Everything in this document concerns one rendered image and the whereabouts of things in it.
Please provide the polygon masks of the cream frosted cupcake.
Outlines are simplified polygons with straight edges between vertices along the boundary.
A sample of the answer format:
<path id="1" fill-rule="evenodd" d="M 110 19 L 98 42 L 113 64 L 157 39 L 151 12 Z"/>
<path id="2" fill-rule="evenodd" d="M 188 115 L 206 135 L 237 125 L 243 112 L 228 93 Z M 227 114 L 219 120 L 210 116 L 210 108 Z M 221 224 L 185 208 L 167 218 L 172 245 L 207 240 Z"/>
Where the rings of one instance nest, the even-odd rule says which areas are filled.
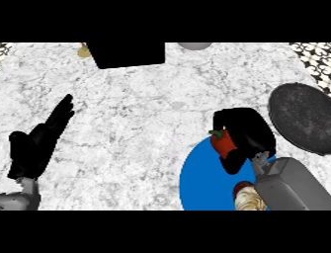
<path id="1" fill-rule="evenodd" d="M 233 199 L 237 211 L 265 211 L 268 205 L 255 189 L 255 184 L 241 181 L 233 191 Z"/>

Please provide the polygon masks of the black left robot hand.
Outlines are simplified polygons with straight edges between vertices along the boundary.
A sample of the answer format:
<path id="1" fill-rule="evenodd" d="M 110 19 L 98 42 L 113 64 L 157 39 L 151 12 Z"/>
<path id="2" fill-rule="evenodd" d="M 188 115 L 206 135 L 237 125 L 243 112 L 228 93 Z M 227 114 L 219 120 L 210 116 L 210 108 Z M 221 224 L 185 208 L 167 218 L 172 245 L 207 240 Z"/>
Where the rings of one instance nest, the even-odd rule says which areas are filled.
<path id="1" fill-rule="evenodd" d="M 8 178 L 39 179 L 55 152 L 55 145 L 74 115 L 73 96 L 67 94 L 55 106 L 48 120 L 37 124 L 30 133 L 9 134 L 12 165 Z"/>

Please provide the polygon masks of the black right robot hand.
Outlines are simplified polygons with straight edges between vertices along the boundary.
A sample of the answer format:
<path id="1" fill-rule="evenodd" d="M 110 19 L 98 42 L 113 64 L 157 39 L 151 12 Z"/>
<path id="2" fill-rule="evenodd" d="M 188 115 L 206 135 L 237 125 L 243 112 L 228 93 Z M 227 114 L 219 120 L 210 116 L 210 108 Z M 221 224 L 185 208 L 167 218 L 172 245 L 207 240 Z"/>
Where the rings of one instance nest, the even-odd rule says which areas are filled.
<path id="1" fill-rule="evenodd" d="M 253 108 L 231 108 L 213 114 L 213 130 L 227 129 L 237 148 L 227 158 L 219 155 L 222 167 L 230 175 L 236 175 L 247 159 L 259 153 L 268 158 L 277 154 L 277 139 L 271 127 Z"/>

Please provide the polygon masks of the red bell pepper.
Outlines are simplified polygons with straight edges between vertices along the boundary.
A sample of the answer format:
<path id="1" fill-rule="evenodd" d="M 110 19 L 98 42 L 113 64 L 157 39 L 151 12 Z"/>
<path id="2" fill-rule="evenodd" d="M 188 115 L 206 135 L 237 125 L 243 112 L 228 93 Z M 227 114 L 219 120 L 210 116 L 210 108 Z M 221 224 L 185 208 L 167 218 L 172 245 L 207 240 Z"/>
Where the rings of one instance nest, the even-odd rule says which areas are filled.
<path id="1" fill-rule="evenodd" d="M 219 153 L 221 157 L 227 158 L 230 152 L 237 148 L 228 130 L 212 130 L 209 133 L 212 147 Z"/>

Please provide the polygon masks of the black box appliance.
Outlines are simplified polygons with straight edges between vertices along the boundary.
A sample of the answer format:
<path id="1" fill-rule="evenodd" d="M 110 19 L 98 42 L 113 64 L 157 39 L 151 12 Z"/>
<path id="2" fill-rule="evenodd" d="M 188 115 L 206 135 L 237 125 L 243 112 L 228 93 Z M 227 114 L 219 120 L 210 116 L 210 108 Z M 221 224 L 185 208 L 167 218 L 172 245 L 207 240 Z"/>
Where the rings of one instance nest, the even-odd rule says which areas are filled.
<path id="1" fill-rule="evenodd" d="M 166 62 L 163 42 L 88 42 L 86 45 L 99 69 Z"/>

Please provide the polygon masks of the dark grey round pan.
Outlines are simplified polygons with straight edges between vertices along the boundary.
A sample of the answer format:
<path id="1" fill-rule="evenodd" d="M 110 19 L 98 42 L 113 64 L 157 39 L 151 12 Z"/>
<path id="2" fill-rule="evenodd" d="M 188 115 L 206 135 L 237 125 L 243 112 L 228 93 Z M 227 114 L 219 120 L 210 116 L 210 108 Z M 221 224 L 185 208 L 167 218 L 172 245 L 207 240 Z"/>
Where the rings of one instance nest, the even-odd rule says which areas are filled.
<path id="1" fill-rule="evenodd" d="M 277 132 L 298 148 L 331 155 L 331 98 L 320 89 L 302 83 L 277 86 L 270 117 Z"/>

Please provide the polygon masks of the blue round plate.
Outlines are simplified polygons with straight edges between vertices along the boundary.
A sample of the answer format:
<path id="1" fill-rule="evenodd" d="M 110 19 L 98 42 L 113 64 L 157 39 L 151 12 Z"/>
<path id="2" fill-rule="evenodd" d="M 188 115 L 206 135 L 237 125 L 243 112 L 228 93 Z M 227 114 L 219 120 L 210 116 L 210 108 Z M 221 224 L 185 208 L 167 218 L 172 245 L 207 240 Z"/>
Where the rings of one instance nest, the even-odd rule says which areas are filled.
<path id="1" fill-rule="evenodd" d="M 233 211 L 233 191 L 241 181 L 256 182 L 252 161 L 230 175 L 222 167 L 210 138 L 191 149 L 179 173 L 179 199 L 187 211 Z"/>

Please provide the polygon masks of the small tan object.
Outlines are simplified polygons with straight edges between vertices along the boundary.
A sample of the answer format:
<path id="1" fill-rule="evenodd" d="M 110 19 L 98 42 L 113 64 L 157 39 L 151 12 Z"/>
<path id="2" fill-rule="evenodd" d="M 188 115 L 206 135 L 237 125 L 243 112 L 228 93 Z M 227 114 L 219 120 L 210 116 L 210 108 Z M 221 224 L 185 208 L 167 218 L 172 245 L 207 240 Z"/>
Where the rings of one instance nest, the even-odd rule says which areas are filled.
<path id="1" fill-rule="evenodd" d="M 85 43 L 80 45 L 80 49 L 77 50 L 77 55 L 82 58 L 86 58 L 86 57 L 92 56 L 88 45 Z"/>

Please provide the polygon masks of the grey round object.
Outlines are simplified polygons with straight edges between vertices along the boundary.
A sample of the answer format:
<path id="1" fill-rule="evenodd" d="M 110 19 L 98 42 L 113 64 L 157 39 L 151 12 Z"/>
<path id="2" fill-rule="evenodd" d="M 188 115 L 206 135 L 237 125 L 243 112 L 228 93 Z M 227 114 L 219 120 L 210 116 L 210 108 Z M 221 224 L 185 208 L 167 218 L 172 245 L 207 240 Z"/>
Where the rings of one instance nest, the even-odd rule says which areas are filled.
<path id="1" fill-rule="evenodd" d="M 212 46 L 212 42 L 179 42 L 178 44 L 188 50 L 204 50 Z"/>

